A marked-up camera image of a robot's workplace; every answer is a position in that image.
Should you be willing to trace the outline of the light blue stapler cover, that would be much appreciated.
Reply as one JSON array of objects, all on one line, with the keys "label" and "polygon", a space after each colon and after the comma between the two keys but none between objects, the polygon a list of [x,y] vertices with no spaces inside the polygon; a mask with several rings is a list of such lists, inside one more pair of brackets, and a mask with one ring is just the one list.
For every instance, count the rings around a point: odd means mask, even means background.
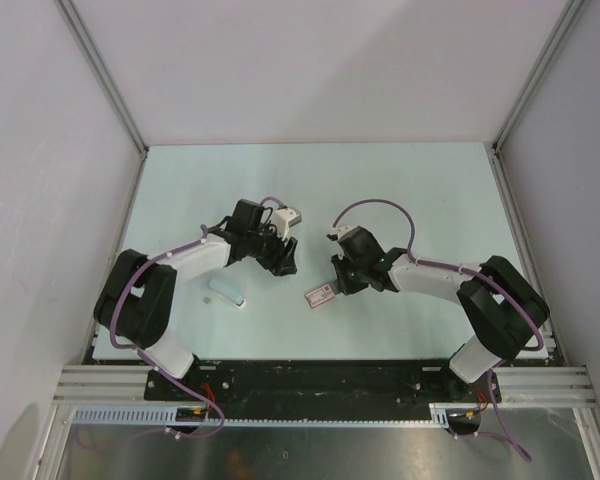
[{"label": "light blue stapler cover", "polygon": [[208,282],[208,288],[236,308],[243,308],[246,305],[244,293],[221,278],[212,278]]}]

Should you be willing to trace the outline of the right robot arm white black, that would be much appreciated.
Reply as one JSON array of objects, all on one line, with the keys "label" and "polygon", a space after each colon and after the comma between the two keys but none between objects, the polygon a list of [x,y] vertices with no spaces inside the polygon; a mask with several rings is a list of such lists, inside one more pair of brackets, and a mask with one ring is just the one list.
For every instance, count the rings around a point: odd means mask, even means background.
[{"label": "right robot arm white black", "polygon": [[327,238],[341,249],[331,257],[341,294],[367,288],[418,293],[463,309],[474,335],[450,357],[441,376],[449,399],[466,400],[489,369],[523,350],[544,348],[539,329],[550,316],[549,306],[506,258],[494,255],[466,266],[417,258],[406,248],[385,251],[361,226],[333,228]]}]

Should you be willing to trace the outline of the aluminium corner post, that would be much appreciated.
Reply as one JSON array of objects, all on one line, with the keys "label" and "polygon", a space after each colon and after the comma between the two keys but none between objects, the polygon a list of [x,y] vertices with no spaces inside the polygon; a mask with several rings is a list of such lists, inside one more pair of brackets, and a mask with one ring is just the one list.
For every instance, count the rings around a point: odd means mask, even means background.
[{"label": "aluminium corner post", "polygon": [[566,2],[501,128],[492,141],[492,148],[495,152],[500,152],[505,147],[558,60],[560,53],[589,4],[590,1],[586,0],[569,0]]},{"label": "aluminium corner post", "polygon": [[140,154],[144,154],[148,146],[142,138],[131,111],[75,2],[71,0],[54,0],[53,3],[127,137],[135,149]]}]

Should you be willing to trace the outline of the aluminium front frame rail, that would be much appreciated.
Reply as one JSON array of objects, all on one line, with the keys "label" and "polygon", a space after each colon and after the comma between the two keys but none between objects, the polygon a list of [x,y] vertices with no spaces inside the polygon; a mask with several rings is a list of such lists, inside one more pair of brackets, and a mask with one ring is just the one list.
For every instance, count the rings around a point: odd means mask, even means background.
[{"label": "aluminium front frame rail", "polygon": [[150,368],[138,365],[65,366],[53,395],[57,405],[133,405],[144,403]]}]

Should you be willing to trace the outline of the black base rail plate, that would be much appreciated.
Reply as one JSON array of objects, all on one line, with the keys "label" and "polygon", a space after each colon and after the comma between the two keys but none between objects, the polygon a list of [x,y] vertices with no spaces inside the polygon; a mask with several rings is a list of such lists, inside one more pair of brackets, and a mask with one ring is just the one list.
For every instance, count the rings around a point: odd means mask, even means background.
[{"label": "black base rail plate", "polygon": [[477,407],[500,400],[496,378],[451,378],[434,360],[202,360],[173,385],[148,373],[144,397],[185,402],[211,392],[229,420],[415,421],[434,403]]}]

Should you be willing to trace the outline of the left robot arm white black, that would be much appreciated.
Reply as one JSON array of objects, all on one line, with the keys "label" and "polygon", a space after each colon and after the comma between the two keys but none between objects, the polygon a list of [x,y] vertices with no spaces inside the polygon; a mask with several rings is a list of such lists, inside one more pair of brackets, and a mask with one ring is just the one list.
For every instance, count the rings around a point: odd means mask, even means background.
[{"label": "left robot arm white black", "polygon": [[96,301],[93,317],[109,332],[111,345],[132,350],[167,374],[166,387],[177,398],[194,397],[201,376],[197,357],[170,327],[176,284],[253,258],[275,277],[297,273],[298,240],[290,230],[302,221],[299,210],[271,197],[257,203],[241,199],[232,214],[201,227],[197,240],[150,257],[122,251]]}]

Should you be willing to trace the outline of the left aluminium corner post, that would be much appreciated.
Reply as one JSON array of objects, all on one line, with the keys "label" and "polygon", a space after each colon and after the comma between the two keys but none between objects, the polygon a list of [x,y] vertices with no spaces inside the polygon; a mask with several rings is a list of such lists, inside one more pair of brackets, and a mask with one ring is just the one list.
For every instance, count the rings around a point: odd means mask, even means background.
[{"label": "left aluminium corner post", "polygon": [[53,3],[127,137],[135,149],[140,154],[144,154],[148,146],[142,138],[131,111],[75,2],[71,0],[54,0]]}]

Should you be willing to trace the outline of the right aluminium corner post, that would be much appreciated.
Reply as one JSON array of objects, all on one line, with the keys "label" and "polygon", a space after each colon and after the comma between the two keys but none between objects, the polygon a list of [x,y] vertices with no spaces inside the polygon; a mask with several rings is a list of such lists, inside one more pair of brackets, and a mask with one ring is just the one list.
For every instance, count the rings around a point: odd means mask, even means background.
[{"label": "right aluminium corner post", "polygon": [[566,2],[501,128],[492,141],[492,148],[495,152],[500,152],[505,147],[558,60],[560,53],[589,4],[590,1],[586,0],[569,0]]}]

